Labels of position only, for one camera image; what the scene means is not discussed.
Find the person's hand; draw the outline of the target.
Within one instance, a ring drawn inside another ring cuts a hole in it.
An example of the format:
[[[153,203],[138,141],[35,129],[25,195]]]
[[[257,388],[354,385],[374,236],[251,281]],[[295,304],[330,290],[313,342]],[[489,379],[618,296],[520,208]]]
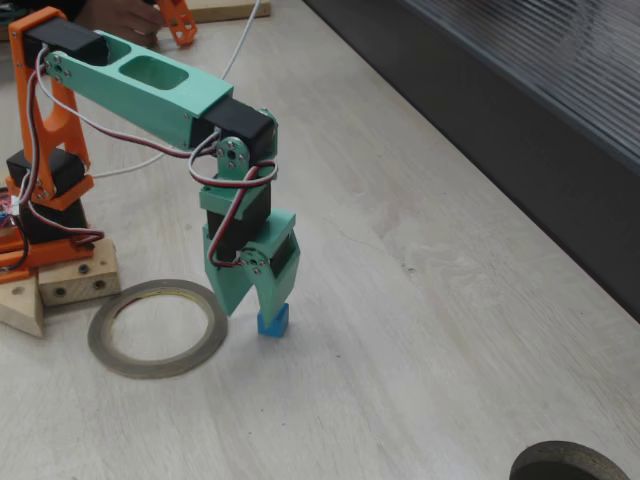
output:
[[[160,11],[146,1],[86,1],[76,23],[129,41],[152,40],[165,26]]]

